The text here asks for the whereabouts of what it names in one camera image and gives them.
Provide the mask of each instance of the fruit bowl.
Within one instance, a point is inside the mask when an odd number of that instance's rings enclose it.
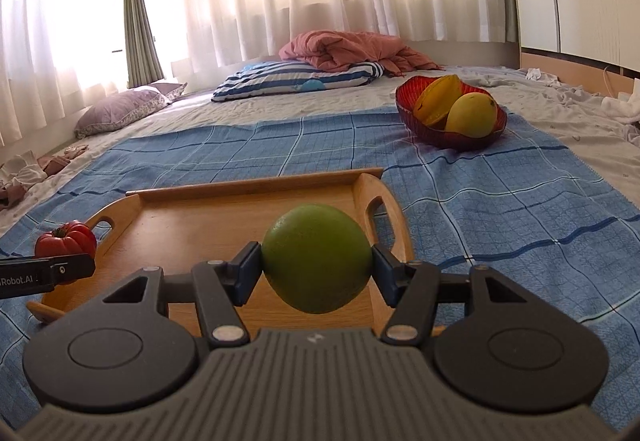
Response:
[[[452,148],[463,152],[488,147],[502,135],[507,125],[507,113],[503,111],[500,105],[498,105],[498,117],[495,120],[494,129],[491,134],[481,138],[467,137],[457,132],[445,132],[444,130],[426,126],[418,121],[413,112],[414,104],[423,90],[437,79],[437,77],[427,78],[426,76],[413,76],[404,82],[404,84],[400,85],[400,87],[396,88],[396,105],[398,106],[400,119],[402,119],[402,122],[404,122],[421,141],[438,148]],[[461,84],[462,94],[484,92],[491,96],[483,88],[472,87],[464,82],[461,82]]]

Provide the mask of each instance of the tray handle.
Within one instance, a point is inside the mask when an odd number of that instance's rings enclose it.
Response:
[[[98,244],[96,257],[101,257],[109,248],[113,246],[124,230],[133,222],[133,219],[142,209],[142,198],[137,194],[123,197],[111,204],[107,204],[103,209],[89,217],[85,223],[93,230],[99,223],[107,223],[111,230],[107,232],[103,240]]]
[[[50,324],[55,322],[58,318],[62,318],[65,315],[64,311],[56,309],[55,307],[41,304],[40,302],[29,301],[25,304],[29,312],[43,324]]]
[[[353,196],[358,219],[369,242],[375,244],[378,241],[376,225],[373,222],[373,213],[381,204],[384,204],[395,238],[391,253],[401,262],[412,260],[414,258],[414,246],[411,242],[411,234],[407,228],[402,208],[400,208],[396,198],[385,183],[370,174],[361,174],[353,185]],[[369,295],[373,313],[373,330],[375,334],[379,335],[389,320],[393,309],[386,305],[373,279],[369,280]]]

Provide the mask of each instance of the blue and white striped pillow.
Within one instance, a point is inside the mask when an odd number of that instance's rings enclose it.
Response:
[[[214,91],[211,101],[356,87],[369,84],[382,76],[383,72],[382,66],[375,62],[355,64],[344,72],[321,71],[296,60],[263,62],[247,66],[227,77]]]

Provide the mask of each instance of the tomato stem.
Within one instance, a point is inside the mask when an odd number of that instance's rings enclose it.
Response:
[[[60,226],[51,232],[54,237],[66,237],[66,228],[64,226]]]

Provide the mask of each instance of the screw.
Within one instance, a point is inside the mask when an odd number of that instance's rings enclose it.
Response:
[[[244,331],[238,326],[218,326],[211,335],[219,342],[235,342],[244,336]]]
[[[398,324],[386,330],[386,335],[392,340],[406,342],[418,337],[418,330],[414,326]]]

